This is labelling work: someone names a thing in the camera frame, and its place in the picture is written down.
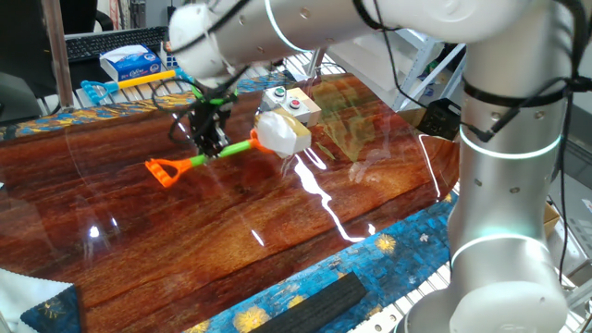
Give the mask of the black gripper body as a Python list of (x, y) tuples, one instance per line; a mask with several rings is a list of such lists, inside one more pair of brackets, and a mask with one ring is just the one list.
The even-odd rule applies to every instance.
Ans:
[(210, 103), (195, 106), (189, 115), (192, 134), (207, 134), (216, 128), (223, 130), (231, 114), (231, 103)]

